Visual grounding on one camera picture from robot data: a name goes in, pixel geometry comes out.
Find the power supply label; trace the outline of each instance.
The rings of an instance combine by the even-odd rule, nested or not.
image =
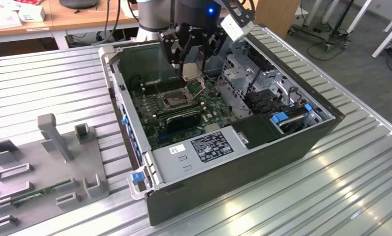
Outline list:
[[[212,161],[233,152],[233,148],[229,146],[221,132],[194,139],[192,145],[202,162]]]

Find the wooden desk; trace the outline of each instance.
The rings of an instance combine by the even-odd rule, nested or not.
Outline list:
[[[46,0],[49,1],[50,10],[52,10],[52,19],[53,19],[53,28],[54,30],[68,30],[77,28],[86,28],[94,26],[104,26],[105,24],[105,11],[106,11],[106,1],[98,0],[97,6],[94,8],[80,10],[74,14],[76,10],[65,8],[58,0]],[[116,22],[116,13],[117,13],[117,1],[110,1],[109,8],[109,23],[113,25]],[[122,10],[120,10],[118,24],[136,23],[133,18],[128,18]]]
[[[0,29],[0,42],[52,37],[53,21],[49,1],[44,0],[40,5],[45,11],[44,22],[21,22],[22,26]]]
[[[256,21],[269,27],[277,35],[284,38],[293,20],[294,11],[300,0],[253,0],[256,5]],[[53,37],[58,49],[69,48],[66,36],[69,34],[96,32],[104,30],[106,1],[98,0],[97,9],[84,9],[74,14],[73,9],[62,7],[58,0],[44,0],[41,5],[46,12],[44,22],[22,23],[22,26],[0,29],[0,42],[24,39]],[[117,1],[110,1],[108,30],[113,29],[116,20]],[[125,17],[120,12],[117,29],[138,27],[133,18]]]
[[[53,37],[58,49],[69,48],[66,36],[69,34],[97,32],[104,30],[106,2],[98,0],[96,8],[76,10],[62,7],[58,0],[44,0],[44,22],[22,22],[22,26],[0,29],[0,42],[18,41],[33,38]],[[117,13],[117,1],[110,1],[108,30],[113,29]],[[126,18],[120,10],[117,29],[138,27],[133,18]]]
[[[58,0],[45,0],[49,2],[53,20],[53,31],[52,35],[56,40],[58,49],[69,48],[66,38],[69,34],[97,32],[104,30],[105,25],[105,14],[106,14],[106,1],[98,0],[96,8],[76,10],[65,8]],[[117,1],[110,1],[109,8],[109,21],[108,30],[113,29],[116,23],[117,14]],[[133,18],[125,17],[122,10],[120,9],[118,24],[116,29],[126,29],[138,27],[138,23]]]

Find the motherboard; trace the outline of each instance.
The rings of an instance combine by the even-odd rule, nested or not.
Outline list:
[[[134,89],[132,101],[153,149],[212,132],[236,121],[208,77],[173,80]]]

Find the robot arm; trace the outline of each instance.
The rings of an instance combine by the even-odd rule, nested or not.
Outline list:
[[[254,18],[249,2],[250,10],[237,0],[137,0],[140,27],[158,33],[164,56],[178,77],[192,47],[198,47],[197,66],[202,72],[205,61],[220,52],[226,36],[237,41],[248,34]],[[217,27],[221,7],[229,12],[222,28]]]

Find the metal slatted surface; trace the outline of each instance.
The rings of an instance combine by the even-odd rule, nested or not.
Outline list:
[[[21,66],[0,69],[0,138],[38,139],[32,121],[48,112],[61,133],[76,122],[96,125],[110,190],[104,200],[14,235],[392,235],[392,125],[273,33],[256,27],[252,34],[346,118],[301,160],[156,227],[144,201],[129,195],[130,165],[93,49],[0,59],[0,67],[30,68],[26,76],[13,72]],[[60,59],[84,55],[86,67],[65,68]],[[52,66],[36,68],[41,60]]]

